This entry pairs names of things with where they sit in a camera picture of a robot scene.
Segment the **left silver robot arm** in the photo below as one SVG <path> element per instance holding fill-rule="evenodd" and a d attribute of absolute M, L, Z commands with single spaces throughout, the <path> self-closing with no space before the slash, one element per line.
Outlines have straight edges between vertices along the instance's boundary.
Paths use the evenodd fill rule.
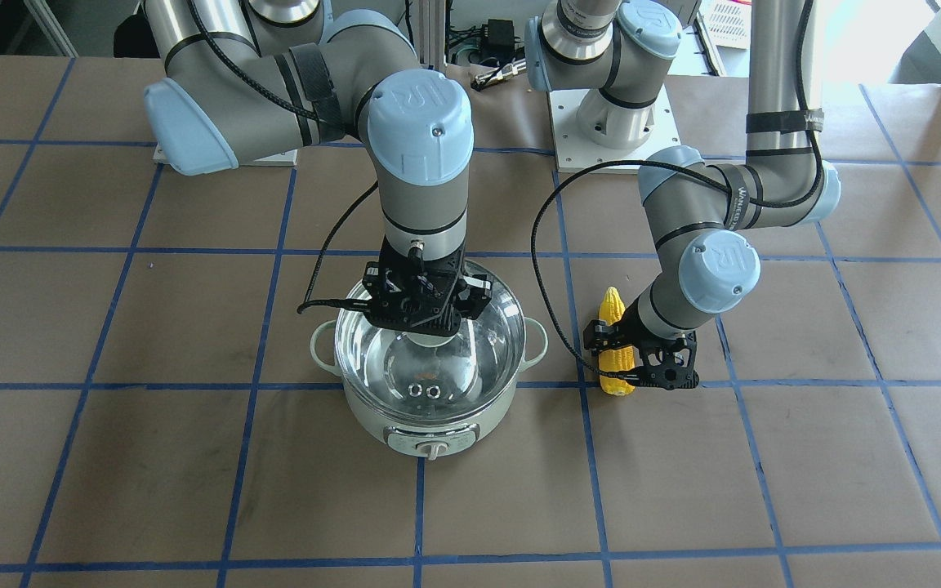
<path fill-rule="evenodd" d="M 587 324 L 583 349 L 599 356 L 632 347 L 643 361 L 595 366 L 598 376 L 695 387 L 696 328 L 738 305 L 760 278 L 744 231 L 818 222 L 839 204 L 839 174 L 818 141 L 817 19 L 814 1 L 754 5 L 743 163 L 706 163 L 687 145 L 632 163 L 661 271 L 619 319 Z M 680 20 L 657 1 L 553 1 L 527 23 L 528 79 L 538 91 L 586 91 L 582 133 L 634 149 L 646 141 L 682 38 Z"/>

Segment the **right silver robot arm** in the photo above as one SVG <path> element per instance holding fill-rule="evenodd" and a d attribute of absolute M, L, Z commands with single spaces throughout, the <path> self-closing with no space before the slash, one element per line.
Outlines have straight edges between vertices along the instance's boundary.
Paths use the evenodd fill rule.
<path fill-rule="evenodd" d="M 388 16 L 323 1 L 145 1 L 165 78 L 143 92 L 158 145 L 186 176 L 358 139 L 384 216 L 366 301 L 376 327 L 453 337 L 492 288 L 464 270 L 473 116 L 459 82 L 419 63 Z"/>

